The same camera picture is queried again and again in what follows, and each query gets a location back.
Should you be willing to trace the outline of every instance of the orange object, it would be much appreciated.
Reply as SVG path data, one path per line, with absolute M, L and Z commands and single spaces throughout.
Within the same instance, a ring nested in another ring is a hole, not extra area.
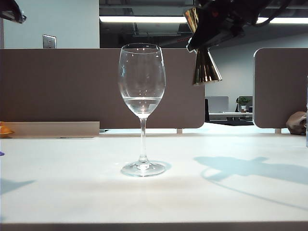
M 2 121 L 0 121 L 0 138 L 6 138 L 9 134 L 14 133 L 7 126 L 4 125 Z

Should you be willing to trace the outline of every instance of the wall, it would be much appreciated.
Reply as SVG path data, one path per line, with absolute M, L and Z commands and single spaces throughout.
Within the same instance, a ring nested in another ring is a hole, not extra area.
M 4 48 L 3 40 L 3 18 L 0 18 L 0 49 Z
M 229 48 L 213 49 L 211 54 L 223 81 L 205 86 L 206 96 L 229 96 L 229 111 L 235 111 L 236 98 L 253 95 L 254 58 L 264 47 L 308 47 L 308 34 L 254 42 Z
M 16 0 L 27 20 L 4 20 L 6 49 L 42 48 L 43 34 L 57 48 L 99 48 L 99 0 Z

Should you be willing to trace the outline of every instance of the ceiling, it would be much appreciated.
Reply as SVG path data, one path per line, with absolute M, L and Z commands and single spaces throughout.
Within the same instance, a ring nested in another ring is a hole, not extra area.
M 266 17 L 280 6 L 272 1 L 262 13 Z M 194 0 L 100 0 L 100 16 L 183 16 Z M 281 16 L 308 17 L 308 0 L 293 0 Z M 308 33 L 308 25 L 266 25 L 244 27 L 245 36 L 221 43 L 220 47 Z M 102 23 L 101 48 L 116 48 L 133 42 L 149 42 L 161 47 L 184 48 L 192 33 L 187 24 Z

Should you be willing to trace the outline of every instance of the fluorescent light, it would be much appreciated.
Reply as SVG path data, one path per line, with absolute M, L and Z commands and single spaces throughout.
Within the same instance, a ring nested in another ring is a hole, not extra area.
M 106 23 L 187 23 L 185 17 L 100 16 Z
M 257 23 L 262 23 L 268 18 L 258 18 Z M 275 24 L 308 24 L 308 18 L 274 18 L 270 23 Z

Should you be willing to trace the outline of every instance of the table surface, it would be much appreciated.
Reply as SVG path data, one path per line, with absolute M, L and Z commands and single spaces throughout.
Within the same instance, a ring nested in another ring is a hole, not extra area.
M 241 117 L 241 116 L 252 116 L 253 113 L 252 112 L 209 112 L 208 113 L 210 116 L 238 116 L 238 117 Z
M 183 134 L 149 129 L 148 157 L 167 171 L 134 178 L 120 170 L 138 159 L 138 133 L 2 139 L 3 230 L 44 224 L 236 224 L 236 230 L 248 230 L 241 224 L 283 224 L 284 230 L 285 222 L 292 230 L 307 230 L 305 136 L 209 123 Z

